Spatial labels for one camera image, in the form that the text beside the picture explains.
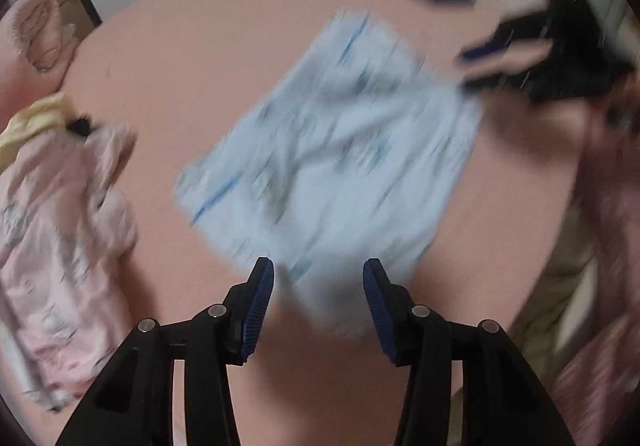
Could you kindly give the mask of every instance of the yellow cloth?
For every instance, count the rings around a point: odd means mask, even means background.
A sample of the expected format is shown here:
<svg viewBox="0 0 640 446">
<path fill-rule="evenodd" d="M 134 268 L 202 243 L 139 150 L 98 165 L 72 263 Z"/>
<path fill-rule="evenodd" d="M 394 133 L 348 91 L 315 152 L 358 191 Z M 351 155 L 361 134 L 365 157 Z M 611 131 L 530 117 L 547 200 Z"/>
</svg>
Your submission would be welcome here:
<svg viewBox="0 0 640 446">
<path fill-rule="evenodd" d="M 37 100 L 16 113 L 0 135 L 0 173 L 15 161 L 18 150 L 44 130 L 65 129 L 76 119 L 76 108 L 65 93 L 56 93 Z"/>
</svg>

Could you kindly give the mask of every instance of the pink tabletop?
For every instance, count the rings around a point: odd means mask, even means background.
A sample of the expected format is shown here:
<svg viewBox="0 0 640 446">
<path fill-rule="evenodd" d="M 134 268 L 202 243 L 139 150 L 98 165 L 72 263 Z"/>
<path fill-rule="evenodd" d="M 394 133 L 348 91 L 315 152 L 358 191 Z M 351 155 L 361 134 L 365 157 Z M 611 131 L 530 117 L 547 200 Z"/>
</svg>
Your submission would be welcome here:
<svg viewBox="0 0 640 446">
<path fill-rule="evenodd" d="M 127 121 L 139 133 L 118 182 L 140 228 L 122 272 L 135 320 L 191 318 L 238 282 L 188 227 L 172 186 L 344 8 L 372 11 L 452 78 L 461 72 L 454 65 L 460 48 L 492 32 L 504 12 L 491 0 L 473 8 L 424 0 L 140 0 L 82 42 L 63 90 L 96 121 Z M 526 112 L 521 103 L 504 93 L 488 98 L 473 155 L 411 286 L 415 301 L 453 321 L 511 324 L 572 193 L 582 107 Z M 406 369 L 393 368 L 373 338 L 341 341 L 277 300 L 271 305 L 256 354 L 229 372 L 242 443 L 391 443 Z M 460 382 L 454 376 L 453 389 Z M 15 399 L 39 443 L 53 444 L 71 409 L 47 414 Z"/>
</svg>

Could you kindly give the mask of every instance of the beige fabric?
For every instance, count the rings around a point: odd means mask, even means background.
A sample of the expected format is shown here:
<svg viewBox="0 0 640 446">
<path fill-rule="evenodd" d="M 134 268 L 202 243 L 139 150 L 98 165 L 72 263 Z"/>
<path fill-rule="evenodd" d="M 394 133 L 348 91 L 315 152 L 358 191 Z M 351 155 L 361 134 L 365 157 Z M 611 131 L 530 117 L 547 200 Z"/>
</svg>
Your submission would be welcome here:
<svg viewBox="0 0 640 446">
<path fill-rule="evenodd" d="M 597 289 L 598 263 L 593 257 L 584 268 L 580 283 L 560 320 L 551 366 L 551 379 L 557 378 L 560 371 L 593 337 Z"/>
<path fill-rule="evenodd" d="M 580 208 L 567 212 L 556 247 L 509 333 L 540 381 L 549 386 L 564 311 L 593 256 Z"/>
<path fill-rule="evenodd" d="M 18 150 L 29 139 L 44 130 L 65 129 L 66 124 L 77 116 L 71 100 L 64 93 L 37 100 L 20 110 L 0 135 L 0 173 L 14 162 Z"/>
<path fill-rule="evenodd" d="M 495 0 L 464 9 L 424 0 L 140 0 L 82 42 L 63 90 L 94 119 L 126 120 L 139 133 L 117 186 L 134 206 L 140 235 L 122 273 L 135 319 L 191 318 L 238 282 L 188 226 L 172 186 L 345 8 L 371 10 L 452 79 L 464 71 L 454 63 L 460 48 L 488 35 L 505 13 Z M 531 57 L 514 51 L 509 61 Z M 577 102 L 527 113 L 506 94 L 487 100 L 474 152 L 411 293 L 450 320 L 495 318 L 508 327 L 558 235 L 584 112 Z M 255 355 L 229 370 L 242 444 L 388 444 L 406 375 L 373 336 L 327 336 L 274 299 Z M 175 397 L 179 405 L 179 383 Z M 53 444 L 69 412 L 44 415 L 20 404 L 40 444 Z M 179 428 L 182 413 L 177 406 Z"/>
</svg>

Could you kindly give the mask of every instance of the folded clothing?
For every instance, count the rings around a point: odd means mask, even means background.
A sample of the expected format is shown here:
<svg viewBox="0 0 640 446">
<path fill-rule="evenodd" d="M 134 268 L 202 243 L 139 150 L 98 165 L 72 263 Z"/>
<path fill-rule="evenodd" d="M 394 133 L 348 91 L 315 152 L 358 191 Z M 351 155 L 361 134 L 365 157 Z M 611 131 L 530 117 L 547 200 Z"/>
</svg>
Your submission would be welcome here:
<svg viewBox="0 0 640 446">
<path fill-rule="evenodd" d="M 479 103 L 423 61 L 368 16 L 336 16 L 175 187 L 215 250 L 245 270 L 270 257 L 276 288 L 336 333 L 370 326 L 367 259 L 410 280 L 474 145 Z"/>
<path fill-rule="evenodd" d="M 0 135 L 0 173 L 14 162 L 18 150 L 29 139 L 48 129 L 63 130 L 76 117 L 74 105 L 62 92 L 20 110 Z"/>
<path fill-rule="evenodd" d="M 0 20 L 0 129 L 58 91 L 78 45 L 56 0 L 18 0 Z"/>
<path fill-rule="evenodd" d="M 125 124 L 49 130 L 0 175 L 0 339 L 46 408 L 81 397 L 130 330 L 115 276 L 136 226 L 111 185 L 134 139 Z"/>
</svg>

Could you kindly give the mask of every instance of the pink fabric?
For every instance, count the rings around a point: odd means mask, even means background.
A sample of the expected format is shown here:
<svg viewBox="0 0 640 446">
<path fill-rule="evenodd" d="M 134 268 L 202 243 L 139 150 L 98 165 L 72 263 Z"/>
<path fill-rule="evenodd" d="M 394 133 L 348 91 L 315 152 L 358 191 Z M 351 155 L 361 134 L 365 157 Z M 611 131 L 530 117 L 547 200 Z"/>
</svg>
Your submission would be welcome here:
<svg viewBox="0 0 640 446">
<path fill-rule="evenodd" d="M 124 124 L 51 130 L 0 175 L 0 281 L 47 389 L 81 396 L 130 330 L 114 282 L 136 227 L 110 186 L 133 144 Z"/>
<path fill-rule="evenodd" d="M 18 0 L 0 20 L 0 131 L 12 116 L 57 92 L 78 41 L 56 0 Z"/>
<path fill-rule="evenodd" d="M 598 260 L 595 337 L 553 390 L 577 446 L 600 443 L 640 379 L 640 145 L 603 125 L 595 113 L 577 180 Z"/>
<path fill-rule="evenodd" d="M 139 0 L 78 47 L 62 89 L 81 111 L 102 122 L 126 120 L 139 133 L 118 180 L 140 229 L 122 272 L 134 320 L 191 318 L 238 282 L 238 271 L 189 227 L 173 185 L 188 162 L 273 90 L 344 8 L 372 11 L 453 79 L 462 75 L 454 64 L 460 48 L 514 13 L 495 0 L 472 8 L 425 0 Z M 530 61 L 531 54 L 513 52 L 509 58 Z M 491 59 L 487 65 L 495 64 Z M 558 235 L 584 116 L 577 103 L 528 113 L 506 95 L 490 103 L 411 292 L 453 321 L 496 318 L 508 326 Z M 178 427 L 181 368 L 176 365 Z M 256 353 L 229 369 L 229 382 L 243 445 L 371 446 L 393 442 L 406 370 L 389 364 L 374 336 L 362 343 L 328 336 L 275 297 Z M 39 444 L 54 444 L 72 408 L 52 415 L 16 399 Z"/>
</svg>

